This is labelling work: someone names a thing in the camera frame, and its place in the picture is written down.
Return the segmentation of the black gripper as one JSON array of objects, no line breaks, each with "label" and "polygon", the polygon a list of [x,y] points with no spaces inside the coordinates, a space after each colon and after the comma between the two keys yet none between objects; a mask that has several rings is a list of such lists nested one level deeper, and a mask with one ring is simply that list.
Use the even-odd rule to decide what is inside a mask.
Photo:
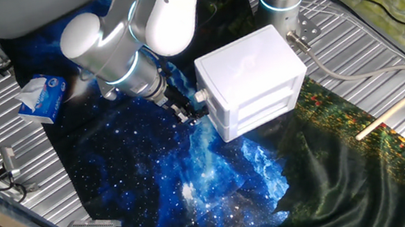
[{"label": "black gripper", "polygon": [[189,120],[189,115],[186,113],[186,110],[189,110],[190,117],[192,120],[201,119],[209,114],[209,110],[206,105],[202,108],[195,108],[191,100],[183,95],[176,86],[168,85],[165,88],[163,94],[166,102],[163,104],[166,108],[171,108],[172,105],[177,106],[173,108],[173,113],[178,119],[179,123],[186,123]]}]

